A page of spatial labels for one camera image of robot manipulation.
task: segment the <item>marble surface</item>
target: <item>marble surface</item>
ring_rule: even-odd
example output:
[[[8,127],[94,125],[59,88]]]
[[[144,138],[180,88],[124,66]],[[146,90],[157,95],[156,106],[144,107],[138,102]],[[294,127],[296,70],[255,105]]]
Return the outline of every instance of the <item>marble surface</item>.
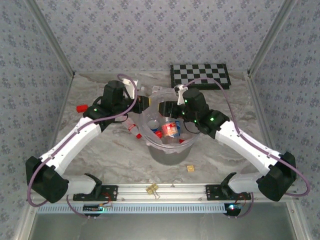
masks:
[[[170,73],[126,72],[145,85],[170,87]],[[103,93],[107,81],[116,74],[91,73],[76,75],[68,96],[57,141],[60,141],[78,122],[81,114],[76,106],[91,105]],[[232,86],[227,95],[238,124],[249,135],[262,141],[258,121],[247,90],[244,76],[231,72]],[[230,111],[219,90],[203,91],[212,109],[230,116]],[[187,172],[194,165],[195,172]],[[106,183],[220,183],[229,173],[251,173],[256,169],[249,161],[226,145],[220,145],[207,135],[201,135],[189,156],[179,165],[157,163],[149,154],[146,143],[130,134],[121,124],[111,124],[93,139],[71,162],[65,174],[91,173]]]

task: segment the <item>patterned wallpaper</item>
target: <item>patterned wallpaper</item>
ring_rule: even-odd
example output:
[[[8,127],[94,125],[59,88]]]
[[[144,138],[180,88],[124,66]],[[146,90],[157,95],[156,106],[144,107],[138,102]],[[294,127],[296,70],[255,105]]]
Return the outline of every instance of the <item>patterned wallpaper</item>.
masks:
[[[249,68],[283,0],[36,0],[75,71]]]
[[[48,149],[69,78],[22,0],[0,1],[0,239],[26,204],[25,161]]]
[[[276,147],[292,152],[310,180],[311,192],[301,203],[314,239],[320,239],[319,67],[320,3],[301,0],[254,79]]]

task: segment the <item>black and white checkerboard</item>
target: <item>black and white checkerboard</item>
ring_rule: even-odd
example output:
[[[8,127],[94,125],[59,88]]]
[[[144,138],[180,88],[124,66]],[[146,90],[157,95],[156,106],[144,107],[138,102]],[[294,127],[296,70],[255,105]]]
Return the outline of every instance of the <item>black and white checkerboard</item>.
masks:
[[[225,64],[183,64],[171,65],[171,87],[174,88],[179,84],[187,84],[194,79],[201,79],[194,84],[188,86],[189,88],[197,88],[200,90],[215,90],[220,89],[216,80],[221,84],[223,89],[229,89],[231,82]]]

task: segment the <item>black bracket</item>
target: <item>black bracket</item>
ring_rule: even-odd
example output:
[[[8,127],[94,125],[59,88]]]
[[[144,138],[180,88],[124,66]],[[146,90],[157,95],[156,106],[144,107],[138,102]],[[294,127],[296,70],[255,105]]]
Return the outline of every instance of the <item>black bracket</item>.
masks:
[[[236,172],[231,172],[221,184],[206,185],[205,193],[208,201],[236,201],[236,200],[251,200],[251,194],[247,192],[235,193],[228,186],[230,179],[236,175]]]
[[[73,195],[73,201],[82,202],[106,202],[108,200],[114,202],[117,201],[118,186],[117,185],[102,185],[101,192],[98,196],[91,194],[75,194]]]
[[[41,159],[31,156],[25,162],[26,182],[30,179],[36,169],[41,164]],[[63,179],[56,171],[54,166],[44,165],[34,179],[32,189],[48,200],[50,203],[59,201],[68,190],[69,181]]]
[[[280,158],[294,168],[296,167],[295,156],[290,152],[281,154]],[[256,183],[263,195],[272,201],[278,202],[297,179],[297,174],[279,161],[274,166],[270,165],[269,168],[270,171],[259,178]]]
[[[149,98],[147,96],[137,96],[135,105],[132,108],[132,111],[135,114],[141,114],[144,110],[149,107]]]
[[[208,201],[251,200],[251,194],[247,192],[226,195],[220,184],[206,185],[205,193]]]

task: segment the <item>pink cable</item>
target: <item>pink cable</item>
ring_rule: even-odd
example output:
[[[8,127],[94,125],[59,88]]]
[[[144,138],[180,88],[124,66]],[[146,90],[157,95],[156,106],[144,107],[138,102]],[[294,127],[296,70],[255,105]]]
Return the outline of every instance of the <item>pink cable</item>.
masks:
[[[66,203],[68,204],[69,208],[71,209],[72,212],[74,212],[76,215],[78,215],[79,217],[81,218],[84,218],[84,219],[89,219],[90,217],[89,216],[86,216],[84,214],[81,214],[80,212],[78,212],[76,209],[74,209],[73,206],[71,206],[70,202],[69,202],[69,195],[66,196]]]
[[[125,74],[118,74],[117,75],[117,78],[119,81],[122,81],[121,77],[123,78],[126,78],[128,79],[132,84],[133,84],[133,87],[134,87],[134,100],[132,102],[132,104],[127,108],[127,110],[125,110],[124,112],[122,113],[119,113],[117,115],[114,115],[114,116],[108,116],[108,117],[102,117],[102,118],[98,118],[98,119],[95,119],[95,120],[92,120],[92,121],[89,121],[85,124],[83,124],[82,126],[80,126],[78,128],[78,131],[81,131],[83,128],[85,128],[86,126],[90,125],[90,124],[93,124],[93,123],[97,123],[97,122],[101,122],[101,121],[106,121],[106,120],[111,120],[111,119],[115,119],[117,117],[120,117],[122,115],[125,115],[127,114],[133,107],[134,105],[136,104],[137,102],[137,99],[138,99],[138,89],[137,89],[137,86],[134,82],[134,80],[128,76],[128,75],[125,75]],[[51,154],[51,157],[53,158],[55,155],[58,154],[58,152],[76,135],[77,133],[74,132],[73,134],[71,134],[52,154]],[[32,174],[32,177],[30,179],[30,182],[28,184],[28,189],[27,189],[27,192],[26,192],[26,197],[27,197],[27,201],[28,203],[32,206],[32,207],[41,207],[42,205],[46,204],[48,201],[45,200],[44,202],[40,203],[40,204],[35,204],[32,202],[32,199],[31,199],[31,189],[32,189],[32,185],[34,184],[34,181],[35,181],[35,178],[37,176],[37,174],[39,173],[39,171],[41,170],[41,168],[47,163],[49,162],[52,158],[51,157],[48,157],[46,160],[44,160],[38,167],[37,169],[34,171],[34,173]]]
[[[230,106],[230,102],[229,102],[229,99],[227,97],[227,94],[225,92],[225,90],[223,89],[223,87],[220,85],[220,83],[218,83],[216,80],[214,80],[213,78],[196,78],[190,82],[188,82],[187,84],[184,85],[184,87],[187,87],[189,86],[190,84],[193,84],[195,81],[197,80],[201,80],[201,79],[207,79],[207,80],[213,80],[215,82],[215,84],[218,85],[218,87],[221,89],[223,95],[224,95],[224,98],[226,100],[226,103],[228,104],[228,107],[230,109],[230,113],[231,113],[231,116],[232,116],[232,120],[233,120],[233,123],[234,123],[234,127],[235,127],[235,130],[236,132],[239,134],[239,136],[247,143],[249,144],[251,147],[259,150],[261,153],[269,156],[270,158],[282,163],[283,165],[287,166],[288,168],[290,168],[291,170],[293,170],[294,172],[296,172],[296,174],[298,174],[302,180],[305,182],[305,185],[306,185],[306,190],[304,193],[285,193],[286,195],[288,196],[291,196],[291,197],[304,197],[306,195],[309,194],[310,192],[310,183],[308,181],[308,179],[298,170],[296,169],[294,166],[290,165],[289,163],[287,163],[286,161],[280,159],[279,157],[277,156],[274,156],[274,155],[270,155],[269,152],[265,151],[264,149],[260,148],[259,146],[255,145],[254,143],[252,143],[251,141],[249,141],[247,138],[245,138],[242,134],[240,134],[240,129],[238,127],[238,123],[237,123],[237,120],[236,120],[236,117],[235,117],[235,114],[234,114],[234,111],[232,110],[231,106]]]

